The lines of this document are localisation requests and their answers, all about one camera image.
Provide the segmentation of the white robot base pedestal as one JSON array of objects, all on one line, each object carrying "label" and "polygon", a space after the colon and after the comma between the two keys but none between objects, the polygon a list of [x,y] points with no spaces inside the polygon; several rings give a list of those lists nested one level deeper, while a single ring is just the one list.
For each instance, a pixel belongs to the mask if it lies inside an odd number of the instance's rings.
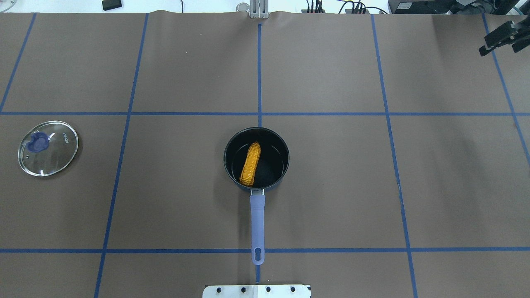
[{"label": "white robot base pedestal", "polygon": [[202,293],[203,298],[311,298],[310,285],[303,284],[254,284],[210,285]]}]

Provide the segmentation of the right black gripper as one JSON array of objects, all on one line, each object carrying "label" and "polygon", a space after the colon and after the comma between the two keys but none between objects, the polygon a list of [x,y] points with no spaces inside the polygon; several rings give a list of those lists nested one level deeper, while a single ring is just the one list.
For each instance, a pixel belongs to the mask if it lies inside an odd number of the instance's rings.
[{"label": "right black gripper", "polygon": [[511,45],[513,52],[518,53],[530,45],[530,21],[505,22],[487,34],[484,41],[485,45],[479,48],[482,57],[504,45]]}]

